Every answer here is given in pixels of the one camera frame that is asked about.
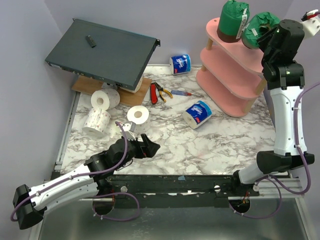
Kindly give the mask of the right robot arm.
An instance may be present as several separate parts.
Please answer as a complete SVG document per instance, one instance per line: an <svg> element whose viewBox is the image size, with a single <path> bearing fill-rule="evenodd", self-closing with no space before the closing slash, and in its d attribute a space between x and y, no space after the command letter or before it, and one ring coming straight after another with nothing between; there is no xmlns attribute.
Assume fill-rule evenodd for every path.
<svg viewBox="0 0 320 240"><path fill-rule="evenodd" d="M308 166L315 162L315 156L307 152L302 121L302 97L307 90L304 68L294 60L304 37L301 23L283 19L257 40L263 52L263 77L273 102L275 143L273 150L258 152L255 163L234 172L230 191L236 196L259 180L274 179L276 173L301 167L306 172L307 186L300 194L311 187Z"/></svg>

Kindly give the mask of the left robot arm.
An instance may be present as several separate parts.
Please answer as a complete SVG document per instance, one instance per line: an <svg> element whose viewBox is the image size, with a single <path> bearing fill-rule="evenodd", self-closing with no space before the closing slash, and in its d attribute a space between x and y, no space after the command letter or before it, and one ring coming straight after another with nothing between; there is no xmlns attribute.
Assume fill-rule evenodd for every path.
<svg viewBox="0 0 320 240"><path fill-rule="evenodd" d="M54 180L34 187L25 184L17 187L10 220L25 230L41 222L49 210L66 202L85 197L107 197L112 193L108 177L114 171L134 158L152 158L160 149L161 146L146 134L141 137L141 141L122 137L107 150L92 155L84 164Z"/></svg>

